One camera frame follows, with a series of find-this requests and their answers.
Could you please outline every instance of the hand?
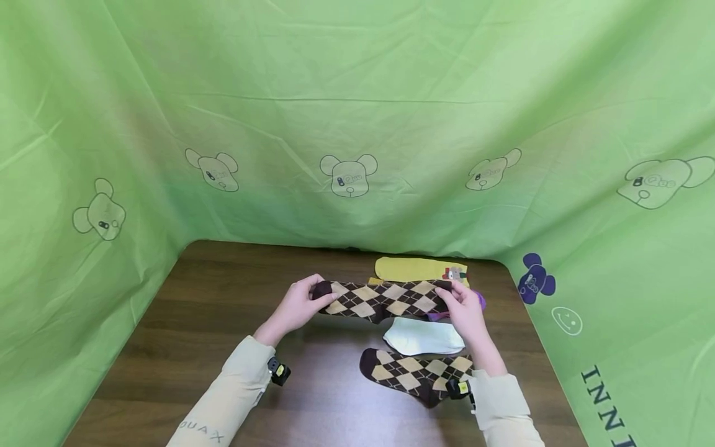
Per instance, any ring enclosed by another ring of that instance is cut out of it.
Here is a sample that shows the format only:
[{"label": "hand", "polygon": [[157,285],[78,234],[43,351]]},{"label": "hand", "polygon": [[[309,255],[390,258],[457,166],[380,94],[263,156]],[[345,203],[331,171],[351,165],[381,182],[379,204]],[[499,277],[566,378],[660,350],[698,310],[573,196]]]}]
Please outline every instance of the hand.
[{"label": "hand", "polygon": [[487,331],[477,294],[454,280],[451,293],[441,288],[435,291],[447,304],[452,324],[471,352],[474,366],[491,377],[508,374],[504,360]]},{"label": "hand", "polygon": [[480,344],[480,341],[489,339],[484,315],[482,315],[482,305],[473,290],[468,289],[459,281],[452,280],[451,282],[451,293],[442,288],[436,288],[435,292],[447,304],[454,328],[472,350]]},{"label": "hand", "polygon": [[285,334],[301,328],[320,309],[335,301],[339,296],[337,293],[329,293],[316,300],[310,299],[310,289],[320,281],[324,279],[316,273],[291,284],[283,301],[256,330],[253,338],[266,346],[275,347]]}]

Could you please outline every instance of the purple bear print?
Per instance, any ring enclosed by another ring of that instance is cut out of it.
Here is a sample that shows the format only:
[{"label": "purple bear print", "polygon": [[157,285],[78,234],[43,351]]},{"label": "purple bear print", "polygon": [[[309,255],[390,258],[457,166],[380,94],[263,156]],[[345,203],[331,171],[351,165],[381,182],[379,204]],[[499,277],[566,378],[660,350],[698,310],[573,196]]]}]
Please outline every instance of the purple bear print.
[{"label": "purple bear print", "polygon": [[524,265],[528,272],[519,280],[519,295],[526,304],[534,304],[539,292],[544,295],[553,295],[556,291],[556,279],[546,274],[546,269],[541,265],[541,256],[529,253],[524,256]]}]

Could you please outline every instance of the yellow sock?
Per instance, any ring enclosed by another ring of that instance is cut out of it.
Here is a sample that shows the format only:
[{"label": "yellow sock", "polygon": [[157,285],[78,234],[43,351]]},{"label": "yellow sock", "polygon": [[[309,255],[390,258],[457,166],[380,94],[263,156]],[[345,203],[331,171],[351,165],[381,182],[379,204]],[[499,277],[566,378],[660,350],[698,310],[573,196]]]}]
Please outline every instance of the yellow sock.
[{"label": "yellow sock", "polygon": [[375,261],[375,273],[385,281],[455,279],[469,287],[467,266],[456,262],[436,261],[414,257],[381,257]]}]

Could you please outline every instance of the left hand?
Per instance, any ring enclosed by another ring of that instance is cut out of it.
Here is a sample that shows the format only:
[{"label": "left hand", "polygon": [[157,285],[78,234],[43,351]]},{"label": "left hand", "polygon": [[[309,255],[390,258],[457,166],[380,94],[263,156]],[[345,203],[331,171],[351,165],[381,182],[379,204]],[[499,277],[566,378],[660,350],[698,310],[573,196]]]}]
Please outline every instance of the left hand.
[{"label": "left hand", "polygon": [[310,289],[320,281],[324,279],[316,273],[291,284],[283,301],[256,330],[253,338],[266,346],[275,347],[285,334],[302,328],[320,309],[337,300],[337,293],[329,293],[316,300],[310,299]]}]

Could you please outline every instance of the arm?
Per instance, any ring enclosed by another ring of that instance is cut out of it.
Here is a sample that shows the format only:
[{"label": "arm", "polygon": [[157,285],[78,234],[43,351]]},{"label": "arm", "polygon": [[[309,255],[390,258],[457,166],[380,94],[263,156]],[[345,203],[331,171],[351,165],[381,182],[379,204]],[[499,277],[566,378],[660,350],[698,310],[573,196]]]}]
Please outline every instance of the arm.
[{"label": "arm", "polygon": [[506,365],[489,336],[479,297],[462,283],[452,281],[452,292],[437,289],[447,303],[450,319],[474,359],[470,380],[479,429],[488,447],[543,447],[529,418],[529,407],[516,377]]},{"label": "arm", "polygon": [[246,337],[226,360],[219,376],[179,424],[167,447],[227,446],[251,408],[258,404],[271,373],[268,360],[288,332],[301,328],[337,298],[331,293],[310,300],[310,288],[323,281],[313,275],[293,283],[273,315]]}]

